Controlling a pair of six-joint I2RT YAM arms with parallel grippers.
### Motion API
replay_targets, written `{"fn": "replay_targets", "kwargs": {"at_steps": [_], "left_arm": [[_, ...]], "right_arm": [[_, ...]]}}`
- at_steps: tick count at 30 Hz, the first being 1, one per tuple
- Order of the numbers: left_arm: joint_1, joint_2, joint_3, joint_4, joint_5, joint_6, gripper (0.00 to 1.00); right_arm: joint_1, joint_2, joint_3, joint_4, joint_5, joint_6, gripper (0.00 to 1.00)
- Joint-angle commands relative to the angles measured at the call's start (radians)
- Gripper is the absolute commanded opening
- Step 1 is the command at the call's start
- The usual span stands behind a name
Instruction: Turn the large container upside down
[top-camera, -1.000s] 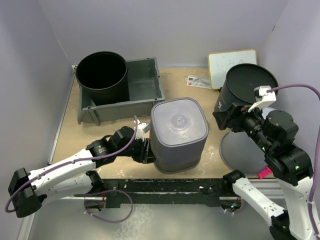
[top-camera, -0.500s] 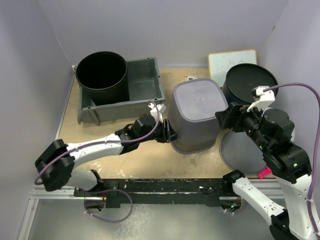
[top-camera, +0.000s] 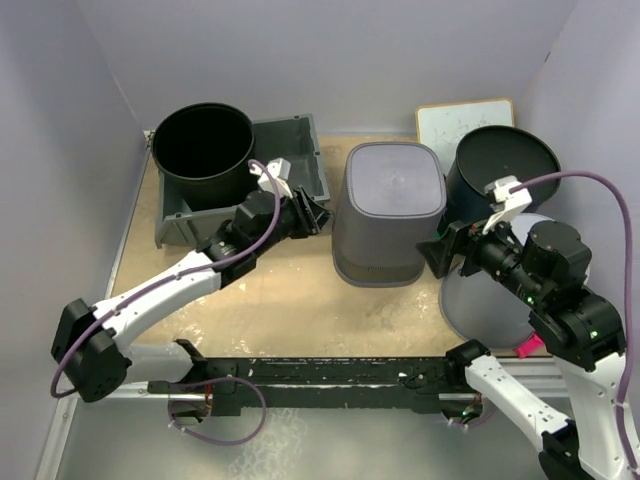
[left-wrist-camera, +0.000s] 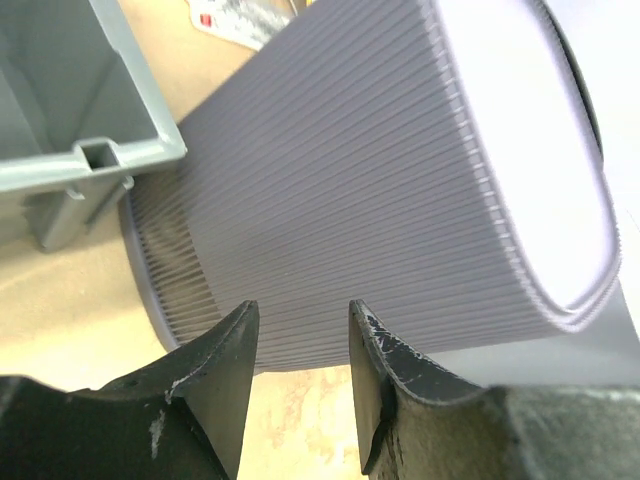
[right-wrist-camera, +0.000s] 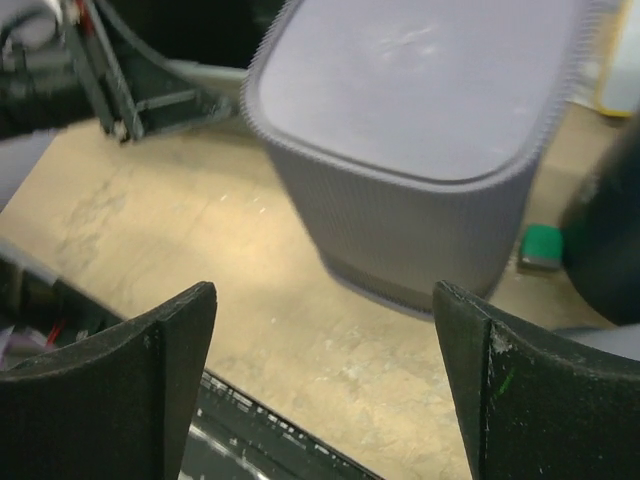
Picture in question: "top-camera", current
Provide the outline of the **light grey round bin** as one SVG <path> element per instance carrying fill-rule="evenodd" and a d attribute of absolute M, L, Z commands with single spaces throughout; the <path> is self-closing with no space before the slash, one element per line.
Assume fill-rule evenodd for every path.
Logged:
<path fill-rule="evenodd" d="M 460 337 L 514 350 L 534 334 L 532 313 L 557 313 L 584 295 L 592 252 L 575 228 L 538 214 L 521 214 L 490 233 L 497 237 L 500 275 L 465 276 L 457 257 L 444 277 L 440 308 Z"/>

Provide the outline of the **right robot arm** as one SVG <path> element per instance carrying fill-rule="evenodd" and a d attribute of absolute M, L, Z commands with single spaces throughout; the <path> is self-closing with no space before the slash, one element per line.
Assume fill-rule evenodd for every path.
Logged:
<path fill-rule="evenodd" d="M 444 277 L 454 256 L 461 275 L 486 272 L 529 310 L 529 323 L 564 378 L 573 415 L 543 402 L 481 342 L 446 354 L 446 383 L 488 398 L 528 438 L 550 479 L 636 479 L 639 438 L 623 391 L 631 352 L 611 302 L 584 283 L 591 251 L 571 226 L 536 223 L 520 243 L 507 222 L 451 224 L 437 240 L 417 244 L 431 272 Z"/>

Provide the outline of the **black ribbed round bin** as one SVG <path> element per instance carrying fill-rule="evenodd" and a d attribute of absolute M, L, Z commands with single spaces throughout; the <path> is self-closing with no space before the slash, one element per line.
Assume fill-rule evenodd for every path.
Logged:
<path fill-rule="evenodd" d="M 193 210 L 225 208 L 256 189 L 252 121 L 221 103 L 184 107 L 155 129 L 152 155 L 158 169 Z"/>

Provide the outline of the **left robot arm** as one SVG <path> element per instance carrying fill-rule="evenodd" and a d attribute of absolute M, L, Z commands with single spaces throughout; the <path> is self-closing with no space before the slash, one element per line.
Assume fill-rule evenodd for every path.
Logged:
<path fill-rule="evenodd" d="M 184 392 L 202 387 L 207 361 L 183 340 L 143 345 L 138 338 L 185 305 L 216 293 L 257 266 L 258 258 L 286 239 L 319 234 L 328 209 L 303 188 L 279 197 L 254 191 L 234 216 L 182 260 L 143 284 L 94 305 L 77 299 L 62 311 L 51 355 L 58 367 L 50 386 L 55 398 L 67 378 L 87 403 L 127 383 L 164 381 Z"/>

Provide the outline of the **dark blue round bin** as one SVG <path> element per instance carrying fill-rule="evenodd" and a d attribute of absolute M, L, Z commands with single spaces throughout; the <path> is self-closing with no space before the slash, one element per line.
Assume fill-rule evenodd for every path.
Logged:
<path fill-rule="evenodd" d="M 514 176 L 524 183 L 560 170 L 550 147 L 524 130 L 499 125 L 473 130 L 458 143 L 445 176 L 447 203 L 439 228 L 491 216 L 484 188 L 498 179 Z"/>

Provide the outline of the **grey mesh square bin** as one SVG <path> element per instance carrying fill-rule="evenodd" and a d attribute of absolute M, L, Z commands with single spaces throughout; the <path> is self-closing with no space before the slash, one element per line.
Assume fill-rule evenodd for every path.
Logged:
<path fill-rule="evenodd" d="M 337 274 L 364 288 L 414 283 L 425 268 L 416 245 L 436 236 L 445 206 L 444 175 L 431 149 L 400 141 L 356 146 L 331 233 Z"/>

